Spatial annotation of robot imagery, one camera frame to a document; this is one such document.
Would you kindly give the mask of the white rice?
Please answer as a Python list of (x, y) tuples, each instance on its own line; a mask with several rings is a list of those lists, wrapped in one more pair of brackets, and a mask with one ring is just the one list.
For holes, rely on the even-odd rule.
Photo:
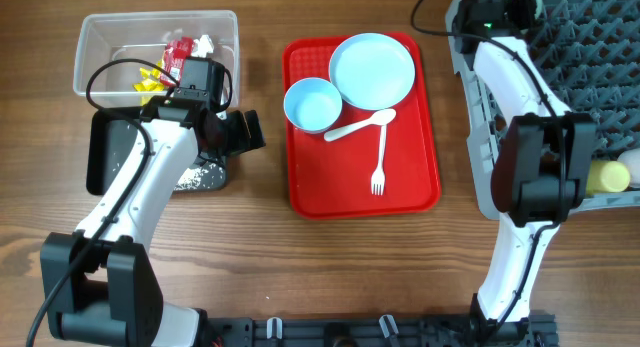
[(213, 163), (188, 168), (180, 177), (175, 192), (215, 191), (222, 189), (227, 182), (227, 172)]

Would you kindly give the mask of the white napkin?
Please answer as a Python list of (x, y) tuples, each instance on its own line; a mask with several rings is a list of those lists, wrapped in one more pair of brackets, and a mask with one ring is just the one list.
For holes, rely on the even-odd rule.
[(215, 50), (215, 46), (210, 36), (203, 34), (199, 39), (194, 40), (191, 56), (197, 58), (206, 58), (209, 54), (212, 54)]

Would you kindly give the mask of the yellow snack wrapper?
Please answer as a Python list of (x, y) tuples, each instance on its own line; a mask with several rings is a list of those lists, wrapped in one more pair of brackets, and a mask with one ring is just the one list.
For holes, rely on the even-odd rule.
[(171, 86), (170, 81), (161, 72), (164, 69), (164, 62), (159, 60), (156, 65), (157, 68), (139, 68), (141, 81), (133, 84), (136, 92), (161, 92)]

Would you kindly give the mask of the red snack wrapper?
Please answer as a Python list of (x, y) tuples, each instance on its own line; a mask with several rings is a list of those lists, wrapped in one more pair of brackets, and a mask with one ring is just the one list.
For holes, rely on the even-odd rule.
[(174, 80), (181, 79), (184, 63), (191, 56), (194, 46), (194, 39), (190, 37), (174, 39), (166, 45), (162, 56), (162, 69), (167, 71), (172, 78), (161, 74), (160, 82), (163, 85), (175, 86)]

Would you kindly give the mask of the white plastic cup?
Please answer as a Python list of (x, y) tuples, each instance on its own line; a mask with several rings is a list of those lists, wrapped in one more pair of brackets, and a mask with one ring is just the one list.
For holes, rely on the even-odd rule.
[(617, 159), (625, 165), (630, 174), (630, 187), (638, 189), (640, 186), (640, 149), (635, 148), (621, 153)]

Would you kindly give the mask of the yellow plastic cup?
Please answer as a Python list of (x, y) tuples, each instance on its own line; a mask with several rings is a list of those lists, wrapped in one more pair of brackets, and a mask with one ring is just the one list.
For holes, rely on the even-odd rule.
[(618, 193), (625, 191), (631, 183), (628, 168), (617, 161), (591, 162), (587, 178), (586, 193)]

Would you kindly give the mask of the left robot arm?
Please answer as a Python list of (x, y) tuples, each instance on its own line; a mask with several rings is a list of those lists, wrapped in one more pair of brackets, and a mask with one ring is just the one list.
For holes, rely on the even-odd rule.
[(41, 324), (60, 340), (103, 346), (221, 346), (202, 309), (164, 300), (148, 250), (160, 217), (184, 172), (264, 147), (255, 111), (228, 110), (227, 67), (189, 57), (181, 75), (138, 116), (88, 102), (100, 115), (125, 121), (134, 145), (100, 203), (69, 234), (52, 232), (40, 250), (45, 299), (26, 337)]

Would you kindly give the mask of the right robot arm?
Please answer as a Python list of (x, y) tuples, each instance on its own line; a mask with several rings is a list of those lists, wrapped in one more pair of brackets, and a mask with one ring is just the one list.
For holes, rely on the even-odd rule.
[(535, 67), (523, 36), (535, 9), (535, 0), (459, 0), (452, 22), (456, 51), (508, 127), (490, 179), (498, 237), (473, 302), (481, 345), (525, 339), (544, 253), (586, 195), (596, 125), (558, 99)]

